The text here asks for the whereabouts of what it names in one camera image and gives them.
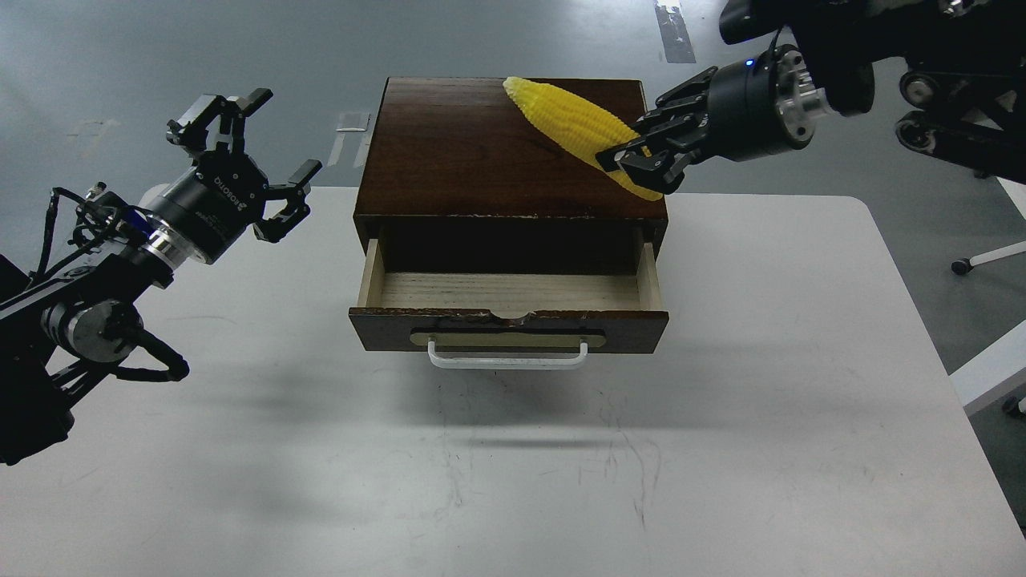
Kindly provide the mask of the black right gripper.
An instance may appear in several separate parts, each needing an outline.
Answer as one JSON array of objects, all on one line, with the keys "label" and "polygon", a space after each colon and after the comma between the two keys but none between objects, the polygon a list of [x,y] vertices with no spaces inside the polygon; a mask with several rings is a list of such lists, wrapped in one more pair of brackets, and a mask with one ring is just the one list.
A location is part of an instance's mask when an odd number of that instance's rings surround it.
[{"label": "black right gripper", "polygon": [[[778,106],[777,52],[711,67],[657,97],[634,122],[638,136],[595,154],[598,167],[633,195],[671,195],[685,169],[707,157],[734,162],[802,150],[808,134],[786,124]],[[685,116],[706,112],[705,129],[655,134]]]}]

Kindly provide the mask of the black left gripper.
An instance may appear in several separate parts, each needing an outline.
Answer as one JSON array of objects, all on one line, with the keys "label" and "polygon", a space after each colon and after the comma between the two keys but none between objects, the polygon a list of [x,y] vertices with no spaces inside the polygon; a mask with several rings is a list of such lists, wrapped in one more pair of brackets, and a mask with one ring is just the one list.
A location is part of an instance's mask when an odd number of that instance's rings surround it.
[{"label": "black left gripper", "polygon": [[[272,97],[268,88],[246,97],[204,94],[166,123],[168,142],[200,160],[146,209],[176,231],[205,264],[215,263],[249,225],[258,240],[277,244],[310,215],[305,198],[321,161],[308,159],[284,184],[268,186],[267,176],[245,155],[246,120]],[[285,206],[264,219],[266,201]]]}]

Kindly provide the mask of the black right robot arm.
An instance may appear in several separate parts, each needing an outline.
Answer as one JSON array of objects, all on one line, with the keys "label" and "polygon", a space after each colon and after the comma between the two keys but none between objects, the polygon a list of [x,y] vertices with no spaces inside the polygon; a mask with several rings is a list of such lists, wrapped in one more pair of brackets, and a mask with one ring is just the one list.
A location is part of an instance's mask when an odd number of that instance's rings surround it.
[{"label": "black right robot arm", "polygon": [[1024,182],[1022,1],[729,1],[722,40],[738,44],[788,30],[746,61],[712,67],[593,155],[602,171],[667,195],[690,165],[741,162],[802,150],[816,120],[853,117],[875,102],[876,62],[904,59],[895,124],[907,149]]}]

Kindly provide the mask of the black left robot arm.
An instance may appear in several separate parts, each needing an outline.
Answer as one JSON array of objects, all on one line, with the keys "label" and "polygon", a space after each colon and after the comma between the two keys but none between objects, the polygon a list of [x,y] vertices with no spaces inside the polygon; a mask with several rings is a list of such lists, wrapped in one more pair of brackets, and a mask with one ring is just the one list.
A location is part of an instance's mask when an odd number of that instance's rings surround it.
[{"label": "black left robot arm", "polygon": [[66,441],[72,409],[106,377],[183,380],[186,359],[144,328],[135,300],[169,286],[185,260],[216,263],[249,229],[275,244],[310,213],[320,162],[272,185],[245,150],[246,122],[272,95],[202,95],[170,120],[166,139],[191,167],[143,207],[103,182],[52,189],[35,270],[2,260],[4,464]]}]

